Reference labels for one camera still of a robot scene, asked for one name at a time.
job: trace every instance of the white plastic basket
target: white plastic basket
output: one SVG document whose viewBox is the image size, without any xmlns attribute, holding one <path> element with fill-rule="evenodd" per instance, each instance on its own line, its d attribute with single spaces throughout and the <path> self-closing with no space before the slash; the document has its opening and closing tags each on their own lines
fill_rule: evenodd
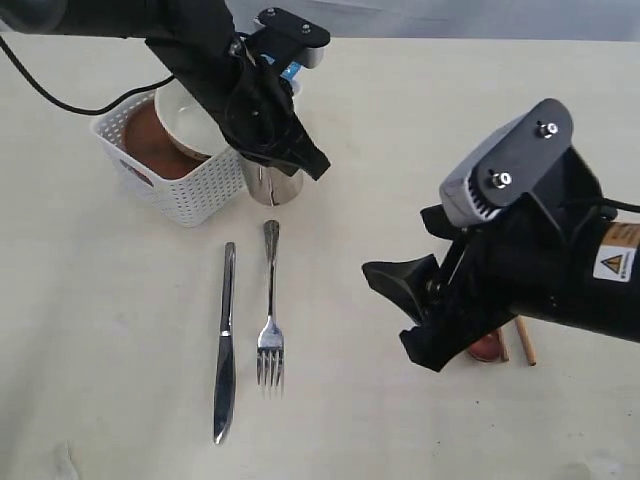
<svg viewBox="0 0 640 480">
<path fill-rule="evenodd" d="M 164 179 L 145 167 L 124 151 L 122 133 L 131 114 L 153 96 L 151 92 L 131 97 L 96 118 L 90 129 L 127 188 L 177 223 L 195 227 L 244 189 L 239 154 L 229 147 L 178 180 Z"/>
</svg>

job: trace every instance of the silver cup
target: silver cup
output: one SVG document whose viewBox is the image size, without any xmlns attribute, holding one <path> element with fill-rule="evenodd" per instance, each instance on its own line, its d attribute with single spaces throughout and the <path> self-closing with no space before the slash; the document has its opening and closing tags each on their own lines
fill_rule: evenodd
<svg viewBox="0 0 640 480">
<path fill-rule="evenodd" d="M 302 190 L 303 173 L 298 170 L 289 177 L 274 167 L 263 167 L 240 157 L 240 167 L 249 194 L 263 205 L 284 205 L 298 196 Z"/>
</svg>

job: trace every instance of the white bowl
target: white bowl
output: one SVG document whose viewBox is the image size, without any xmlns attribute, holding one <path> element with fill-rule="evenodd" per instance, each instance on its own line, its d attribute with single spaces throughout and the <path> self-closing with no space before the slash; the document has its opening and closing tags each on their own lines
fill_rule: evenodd
<svg viewBox="0 0 640 480">
<path fill-rule="evenodd" d="M 300 84 L 292 80 L 294 99 Z M 204 162 L 228 147 L 218 124 L 178 81 L 156 91 L 155 109 L 162 127 L 185 155 Z"/>
</svg>

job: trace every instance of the table knife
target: table knife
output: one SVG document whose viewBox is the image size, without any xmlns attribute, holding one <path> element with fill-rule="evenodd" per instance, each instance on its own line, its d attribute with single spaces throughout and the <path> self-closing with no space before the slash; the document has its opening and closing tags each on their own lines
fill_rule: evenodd
<svg viewBox="0 0 640 480">
<path fill-rule="evenodd" d="M 233 287 L 236 268 L 236 245 L 227 243 L 224 251 L 224 283 L 222 287 L 222 316 L 218 346 L 218 370 L 213 398 L 213 442 L 220 445 L 231 426 L 233 402 L 236 395 L 236 369 L 233 358 Z"/>
</svg>

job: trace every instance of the black cable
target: black cable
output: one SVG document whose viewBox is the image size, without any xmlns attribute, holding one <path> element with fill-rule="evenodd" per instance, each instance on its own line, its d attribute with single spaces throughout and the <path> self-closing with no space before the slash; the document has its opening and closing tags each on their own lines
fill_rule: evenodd
<svg viewBox="0 0 640 480">
<path fill-rule="evenodd" d="M 633 205 L 632 203 L 619 202 L 618 200 L 611 200 L 610 198 L 579 198 L 576 200 L 570 200 L 565 202 L 565 205 L 590 205 L 594 207 L 612 207 L 618 210 L 624 210 L 625 212 L 640 213 L 640 206 Z"/>
<path fill-rule="evenodd" d="M 102 107 L 102 108 L 98 108 L 98 109 L 95 109 L 95 110 L 86 109 L 86 108 L 78 108 L 78 107 L 74 107 L 72 105 L 68 105 L 68 104 L 66 104 L 64 102 L 61 102 L 56 97 L 54 97 L 49 92 L 47 92 L 35 80 L 35 78 L 33 78 L 31 76 L 31 74 L 27 71 L 27 69 L 24 67 L 24 65 L 22 65 L 20 60 L 18 60 L 18 57 L 16 57 L 16 55 L 13 53 L 13 51 L 9 48 L 9 45 L 7 45 L 7 43 L 4 41 L 2 36 L 0 36 L 0 48 L 4 51 L 4 53 L 7 55 L 7 57 L 9 57 L 9 60 L 11 61 L 11 63 L 13 63 L 13 65 L 18 69 L 18 71 L 27 80 L 27 82 L 29 82 L 29 84 L 33 88 L 35 88 L 36 91 L 40 95 L 42 95 L 44 98 L 49 100 L 56 107 L 62 108 L 63 110 L 66 110 L 66 111 L 71 112 L 71 113 L 77 113 L 78 115 L 90 115 L 90 116 L 103 115 L 103 114 L 113 110 L 115 107 L 117 107 L 122 102 L 124 102 L 127 98 L 132 97 L 134 95 L 137 95 L 139 93 L 148 92 L 150 90 L 155 90 L 156 88 L 163 87 L 163 86 L 165 86 L 166 84 L 168 84 L 169 82 L 171 82 L 174 79 L 174 76 L 171 75 L 170 77 L 165 78 L 161 82 L 157 82 L 157 83 L 154 83 L 152 85 L 147 85 L 146 87 L 138 87 L 138 88 L 134 88 L 133 90 L 129 90 L 125 94 L 123 94 L 123 95 L 119 96 L 118 98 L 116 98 L 109 105 L 107 105 L 105 107 Z"/>
</svg>

